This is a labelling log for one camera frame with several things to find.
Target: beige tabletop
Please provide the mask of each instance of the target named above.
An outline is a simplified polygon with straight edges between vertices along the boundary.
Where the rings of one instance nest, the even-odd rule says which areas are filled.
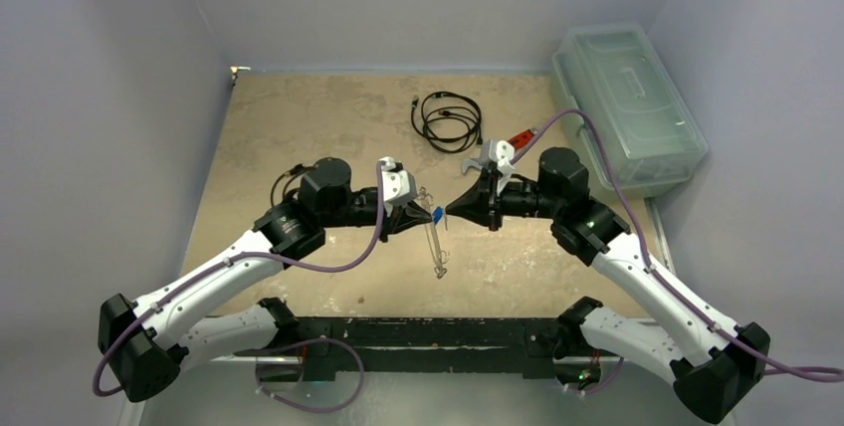
[[[477,101],[484,138],[508,139],[542,124],[555,112],[543,76],[304,76],[241,75],[232,95],[183,272],[216,255],[252,227],[270,207],[275,178],[297,163],[322,157],[351,165],[353,190],[375,185],[377,159],[400,160],[445,206],[466,191],[477,173],[461,174],[466,157],[442,154],[411,128],[410,102],[434,91]],[[442,103],[447,100],[436,100]],[[566,145],[552,128],[519,163],[536,176],[543,150]],[[654,225],[643,201],[632,202],[656,247]],[[611,205],[621,213],[620,205]],[[642,309],[622,290],[557,246],[549,221],[505,218],[499,232],[463,219],[438,226],[449,253],[448,274],[437,280],[425,230],[417,227],[379,243],[369,259],[341,274],[291,268],[261,282],[217,312],[244,310],[264,297],[288,301],[298,316],[367,317],[556,317],[582,296],[602,300],[630,318]],[[325,245],[308,261],[336,266],[353,260],[371,228],[327,231]]]

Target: plastic storage box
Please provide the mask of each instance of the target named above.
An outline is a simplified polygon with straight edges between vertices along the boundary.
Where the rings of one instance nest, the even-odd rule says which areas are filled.
[[[655,197],[692,176],[707,143],[639,24],[573,28],[552,64],[557,107],[592,118],[625,196]],[[579,116],[560,121],[592,195],[614,200],[592,133]]]

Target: blue object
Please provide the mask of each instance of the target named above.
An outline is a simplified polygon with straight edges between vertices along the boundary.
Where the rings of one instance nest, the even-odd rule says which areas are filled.
[[[434,213],[431,214],[431,218],[434,219],[434,225],[437,225],[437,222],[443,219],[443,208],[437,207],[434,209]]]

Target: robotic arm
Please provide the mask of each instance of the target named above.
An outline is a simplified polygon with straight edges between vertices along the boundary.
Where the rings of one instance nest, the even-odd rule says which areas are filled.
[[[559,317],[554,356],[565,357],[585,345],[613,351],[672,383],[680,400],[700,418],[711,423],[724,419],[761,380],[764,363],[717,330],[767,354],[770,338],[764,329],[756,323],[738,325],[650,254],[650,262],[645,262],[638,236],[589,196],[588,171],[573,151],[554,147],[543,152],[534,181],[513,174],[512,150],[499,143],[504,142],[489,140],[482,151],[505,157],[481,165],[478,181],[446,212],[492,231],[502,227],[504,216],[551,220],[551,235],[566,252],[623,288],[662,327],[644,326],[583,298]],[[715,327],[704,323],[676,293],[706,312]]]
[[[324,245],[324,228],[380,226],[380,240],[386,242],[388,235],[431,222],[430,214],[413,201],[415,180],[400,163],[391,157],[380,159],[378,175],[378,187],[352,192],[348,164],[321,159],[304,174],[297,197],[286,196],[202,266],[134,301],[121,294],[105,301],[99,347],[129,401],[154,396],[181,370],[233,351],[267,347],[295,329],[296,318],[278,299],[264,299],[234,315],[206,316],[289,267],[280,256],[297,261]],[[312,266],[312,270],[349,270],[375,243],[373,237],[364,255],[351,264]]]

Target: white wall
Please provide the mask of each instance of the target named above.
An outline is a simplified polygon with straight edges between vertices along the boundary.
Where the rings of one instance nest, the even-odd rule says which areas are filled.
[[[844,366],[844,2],[668,0],[650,35],[711,147],[660,202],[681,278],[774,356]],[[842,393],[772,377],[741,411],[840,425]]]
[[[565,29],[664,0],[199,0],[233,63],[286,70],[545,70]]]
[[[177,272],[228,96],[193,0],[0,0],[0,411],[114,424],[100,303]]]

